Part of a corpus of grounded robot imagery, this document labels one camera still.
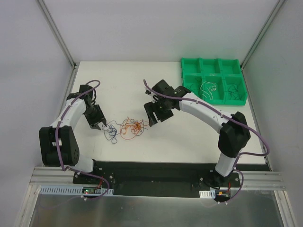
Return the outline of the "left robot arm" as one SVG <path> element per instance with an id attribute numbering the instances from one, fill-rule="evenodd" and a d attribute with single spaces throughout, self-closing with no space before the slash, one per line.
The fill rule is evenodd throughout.
<path id="1" fill-rule="evenodd" d="M 66 105 L 59 117 L 48 127 L 39 130 L 42 162 L 45 166 L 62 167 L 84 172 L 84 179 L 95 184 L 100 179 L 100 172 L 94 169 L 94 160 L 80 153 L 74 129 L 81 116 L 89 127 L 100 130 L 99 124 L 107 125 L 107 120 L 96 103 L 96 87 L 89 83 L 80 85 L 79 91 L 70 93 Z"/>

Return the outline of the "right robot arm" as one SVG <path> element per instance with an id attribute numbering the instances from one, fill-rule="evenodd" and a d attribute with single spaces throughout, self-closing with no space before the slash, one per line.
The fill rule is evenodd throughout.
<path id="1" fill-rule="evenodd" d="M 204 178 L 204 183 L 215 189 L 225 186 L 230 181 L 239 153 L 251 138 L 244 114 L 217 109 L 188 88 L 173 88 L 163 79 L 152 88 L 146 87 L 145 93 L 152 99 L 144 105 L 150 126 L 169 119 L 176 109 L 198 118 L 219 134 L 219 160 L 214 170 Z"/>

